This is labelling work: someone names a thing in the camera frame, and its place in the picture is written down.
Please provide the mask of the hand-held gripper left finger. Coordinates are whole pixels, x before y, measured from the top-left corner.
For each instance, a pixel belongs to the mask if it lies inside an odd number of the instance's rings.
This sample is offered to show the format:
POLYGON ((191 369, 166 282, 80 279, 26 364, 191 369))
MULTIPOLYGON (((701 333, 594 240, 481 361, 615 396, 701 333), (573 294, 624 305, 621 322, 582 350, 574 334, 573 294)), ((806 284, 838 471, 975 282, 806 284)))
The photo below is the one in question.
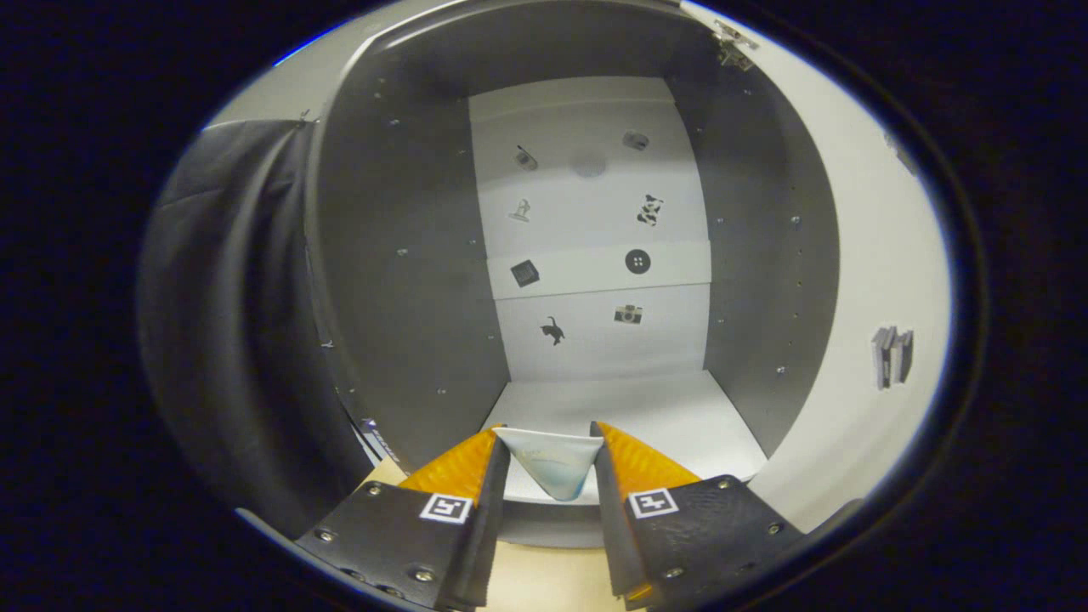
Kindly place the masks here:
POLYGON ((401 484, 359 485, 297 544, 408 604, 474 611, 487 604, 509 464, 487 428, 401 484))

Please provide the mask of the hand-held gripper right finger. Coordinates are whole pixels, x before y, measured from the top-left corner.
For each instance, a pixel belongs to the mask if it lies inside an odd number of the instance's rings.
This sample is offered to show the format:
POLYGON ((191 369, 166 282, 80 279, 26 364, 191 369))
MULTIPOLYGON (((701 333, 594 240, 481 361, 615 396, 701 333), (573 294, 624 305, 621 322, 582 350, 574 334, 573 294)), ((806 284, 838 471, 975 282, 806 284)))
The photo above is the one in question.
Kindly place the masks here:
POLYGON ((629 611, 735 599, 803 540, 737 476, 700 477, 609 423, 591 434, 611 592, 629 611))

